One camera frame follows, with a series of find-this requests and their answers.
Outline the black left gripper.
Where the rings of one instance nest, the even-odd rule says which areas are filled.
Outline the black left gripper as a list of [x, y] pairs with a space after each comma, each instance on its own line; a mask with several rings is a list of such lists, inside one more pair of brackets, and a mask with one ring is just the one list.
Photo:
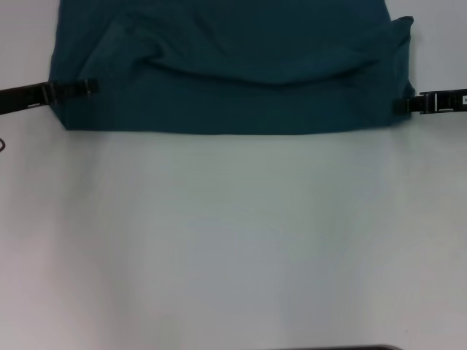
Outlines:
[[0, 114], [19, 112], [50, 103], [90, 96], [99, 92], [96, 79], [73, 82], [43, 82], [0, 91]]

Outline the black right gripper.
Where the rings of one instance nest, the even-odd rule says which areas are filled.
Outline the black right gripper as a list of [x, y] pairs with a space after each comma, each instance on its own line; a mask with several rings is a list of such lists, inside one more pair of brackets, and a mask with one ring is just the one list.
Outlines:
[[466, 111], [466, 89], [422, 92], [420, 96], [400, 98], [393, 102], [394, 114], [438, 114]]

